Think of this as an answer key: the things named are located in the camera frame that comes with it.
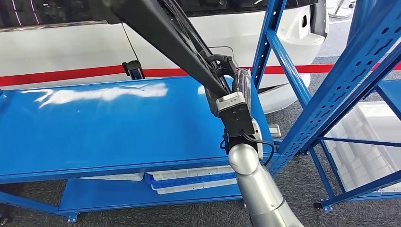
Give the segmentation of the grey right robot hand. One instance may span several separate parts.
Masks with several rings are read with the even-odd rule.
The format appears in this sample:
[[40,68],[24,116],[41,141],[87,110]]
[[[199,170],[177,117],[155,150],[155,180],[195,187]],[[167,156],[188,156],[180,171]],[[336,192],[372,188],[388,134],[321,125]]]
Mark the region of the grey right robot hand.
[[251,110],[252,89],[250,71],[240,68],[235,63],[233,57],[213,54],[205,58],[205,61],[214,67],[213,75],[222,87],[231,93],[242,92],[248,109]]

